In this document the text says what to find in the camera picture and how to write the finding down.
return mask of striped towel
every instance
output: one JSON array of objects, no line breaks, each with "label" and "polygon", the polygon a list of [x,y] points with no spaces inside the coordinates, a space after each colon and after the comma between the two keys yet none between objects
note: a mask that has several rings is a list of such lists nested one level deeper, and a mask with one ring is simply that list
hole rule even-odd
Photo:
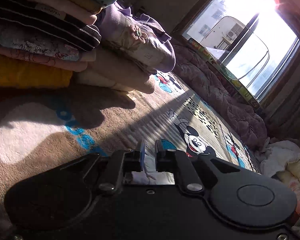
[{"label": "striped towel", "polygon": [[100,44],[97,27],[47,5],[27,0],[0,0],[0,24],[17,24],[62,39],[79,50],[92,51]]}]

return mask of stack of folded clothes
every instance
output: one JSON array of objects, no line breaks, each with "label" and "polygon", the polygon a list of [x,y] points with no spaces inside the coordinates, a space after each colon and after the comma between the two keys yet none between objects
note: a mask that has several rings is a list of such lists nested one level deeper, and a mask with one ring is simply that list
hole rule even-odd
[{"label": "stack of folded clothes", "polygon": [[0,87],[58,88],[96,60],[94,23],[116,0],[0,0]]},{"label": "stack of folded clothes", "polygon": [[101,11],[94,25],[103,47],[96,49],[97,59],[77,75],[79,83],[150,94],[154,92],[151,74],[174,68],[171,37],[148,15],[137,18],[130,8],[115,2]]}]

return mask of clothing label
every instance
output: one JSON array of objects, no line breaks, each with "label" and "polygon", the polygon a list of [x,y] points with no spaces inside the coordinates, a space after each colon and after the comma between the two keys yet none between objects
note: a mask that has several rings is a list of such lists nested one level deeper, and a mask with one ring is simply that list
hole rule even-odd
[{"label": "clothing label", "polygon": [[66,13],[65,12],[60,12],[58,10],[56,10],[55,8],[52,8],[48,5],[44,5],[44,4],[40,4],[38,3],[35,7],[37,10],[40,10],[40,11],[43,11],[43,12],[46,12],[50,15],[53,15],[61,20],[64,20],[65,17],[66,17]]}]

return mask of carpet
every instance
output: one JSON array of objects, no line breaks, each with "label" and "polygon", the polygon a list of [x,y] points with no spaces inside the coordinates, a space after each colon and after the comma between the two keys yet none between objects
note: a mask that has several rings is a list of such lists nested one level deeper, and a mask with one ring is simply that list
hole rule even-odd
[{"label": "carpet", "polygon": [[0,234],[10,224],[5,192],[16,182],[82,155],[111,155],[146,140],[178,148],[189,158],[215,152],[217,157],[258,172],[254,155],[206,102],[172,73],[152,76],[153,94],[71,85],[41,95],[0,102]]}]

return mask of building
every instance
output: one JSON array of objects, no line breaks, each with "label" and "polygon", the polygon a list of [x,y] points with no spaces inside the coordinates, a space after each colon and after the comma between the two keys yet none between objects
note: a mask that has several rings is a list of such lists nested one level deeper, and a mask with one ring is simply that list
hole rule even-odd
[{"label": "building", "polygon": [[213,0],[183,36],[192,37],[205,47],[226,50],[245,27],[239,20],[227,16],[226,11],[225,0]]}]

